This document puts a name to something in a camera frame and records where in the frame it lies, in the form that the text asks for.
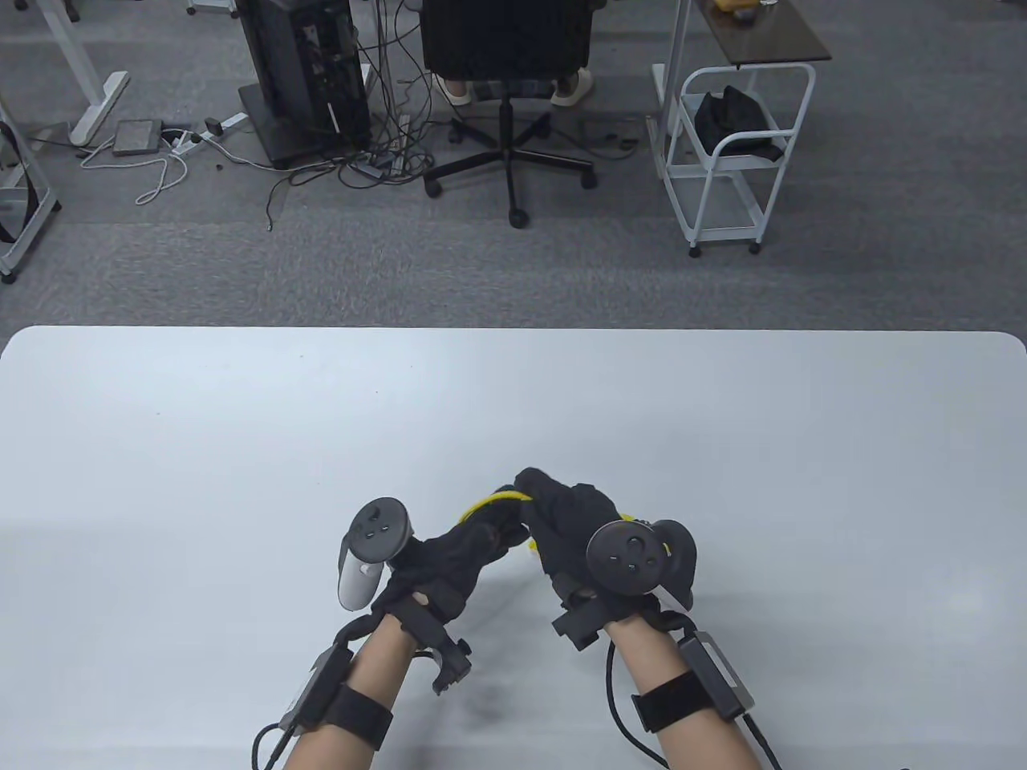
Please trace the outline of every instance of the person's legs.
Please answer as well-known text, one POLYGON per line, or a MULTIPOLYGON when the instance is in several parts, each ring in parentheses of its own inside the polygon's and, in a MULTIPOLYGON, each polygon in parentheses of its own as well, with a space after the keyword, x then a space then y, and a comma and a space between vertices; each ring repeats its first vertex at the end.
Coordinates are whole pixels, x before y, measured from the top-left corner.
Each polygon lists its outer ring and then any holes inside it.
POLYGON ((557 107, 573 107, 588 94, 596 84, 596 79, 582 67, 570 77, 560 78, 554 82, 557 90, 549 102, 557 107))
POLYGON ((463 107, 471 103, 470 89, 463 80, 444 80, 432 75, 435 87, 442 91, 446 100, 454 107, 463 107))

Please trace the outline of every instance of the black glove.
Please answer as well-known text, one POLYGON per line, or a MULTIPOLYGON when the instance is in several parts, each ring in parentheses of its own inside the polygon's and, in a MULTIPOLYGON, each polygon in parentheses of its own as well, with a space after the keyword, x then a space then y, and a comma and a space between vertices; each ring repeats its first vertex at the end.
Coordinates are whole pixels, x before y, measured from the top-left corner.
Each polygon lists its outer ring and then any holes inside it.
MULTIPOLYGON (((588 541, 600 527, 620 519, 610 498, 592 485, 567 487, 537 468, 521 471, 514 487, 532 498, 533 502, 524 504, 521 516, 535 539, 542 570, 553 580, 564 609, 589 605, 596 629, 631 615, 652 616, 659 612, 659 600, 652 594, 625 596, 604 588, 589 574, 585 563, 588 541)), ((575 645, 582 649, 579 642, 592 641, 595 639, 581 638, 575 645)))
POLYGON ((388 613, 390 607, 418 591, 427 596, 431 614, 448 623, 463 611, 482 569, 527 539, 519 501, 488 502, 445 535, 423 542, 411 538, 389 563, 392 575, 371 609, 379 615, 388 613), (443 601, 440 588, 453 601, 443 601))

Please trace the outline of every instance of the yellow cable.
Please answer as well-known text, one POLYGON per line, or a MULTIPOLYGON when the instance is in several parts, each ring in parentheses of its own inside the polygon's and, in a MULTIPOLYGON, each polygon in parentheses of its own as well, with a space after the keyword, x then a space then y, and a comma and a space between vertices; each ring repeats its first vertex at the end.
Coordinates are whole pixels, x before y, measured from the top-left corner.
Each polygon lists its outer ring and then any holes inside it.
MULTIPOLYGON (((497 492, 494 495, 489 495, 484 500, 481 500, 481 501, 474 503, 473 505, 471 505, 470 508, 467 509, 467 512, 464 513, 462 516, 460 516, 460 521, 457 522, 457 524, 463 524, 468 518, 470 518, 471 515, 473 515, 476 511, 481 510, 482 508, 484 508, 489 503, 498 502, 499 500, 519 500, 519 501, 521 501, 523 503, 530 503, 531 500, 532 500, 532 498, 529 497, 528 495, 525 495, 523 492, 515 492, 512 490, 508 491, 508 492, 497 492)), ((622 519, 624 519, 625 522, 634 522, 635 518, 636 518, 636 516, 629 516, 629 515, 625 515, 623 513, 620 514, 620 517, 622 519)), ((538 545, 536 545, 536 543, 535 543, 534 540, 529 540, 528 541, 528 547, 531 550, 533 550, 536 553, 538 553, 538 545)))
POLYGON ((487 498, 481 502, 477 502, 470 506, 466 513, 460 516, 458 524, 463 524, 479 509, 484 508, 489 503, 494 503, 499 500, 520 500, 521 502, 531 502, 531 498, 525 495, 523 492, 497 492, 494 495, 489 495, 487 498))

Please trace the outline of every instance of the office chair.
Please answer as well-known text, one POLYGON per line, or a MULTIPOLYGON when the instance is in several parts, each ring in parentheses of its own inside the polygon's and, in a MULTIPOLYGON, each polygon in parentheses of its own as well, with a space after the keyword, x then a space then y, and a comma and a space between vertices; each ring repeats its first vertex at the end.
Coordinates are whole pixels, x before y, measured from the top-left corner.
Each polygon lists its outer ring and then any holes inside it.
MULTIPOLYGON (((29 0, 14 0, 14 8, 16 10, 28 10, 29 0)), ((78 10, 75 9, 75 5, 72 0, 65 0, 65 10, 68 11, 68 18, 72 24, 78 22, 80 16, 78 15, 78 10)))
POLYGON ((542 93, 548 99, 553 80, 570 76, 588 63, 589 0, 423 0, 420 13, 425 68, 447 80, 490 81, 490 90, 497 86, 501 99, 498 140, 457 118, 451 121, 451 142, 466 138, 488 149, 425 171, 428 197, 442 195, 439 180, 444 177, 501 161, 509 222, 520 229, 529 218, 517 204, 514 161, 577 171, 581 187, 596 187, 591 162, 523 149, 529 140, 549 134, 549 114, 515 136, 510 104, 512 97, 538 93, 538 81, 546 84, 542 93))

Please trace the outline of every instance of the black computer case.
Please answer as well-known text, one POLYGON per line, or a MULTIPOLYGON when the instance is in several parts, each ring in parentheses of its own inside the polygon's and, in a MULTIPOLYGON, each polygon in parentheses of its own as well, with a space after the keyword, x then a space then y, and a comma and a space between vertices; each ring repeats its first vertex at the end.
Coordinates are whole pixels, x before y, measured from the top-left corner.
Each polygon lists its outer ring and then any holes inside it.
POLYGON ((281 167, 283 153, 295 161, 300 154, 366 149, 371 115, 349 1, 237 4, 263 109, 253 104, 255 87, 240 95, 272 163, 281 167), (293 147, 287 152, 283 145, 293 147))

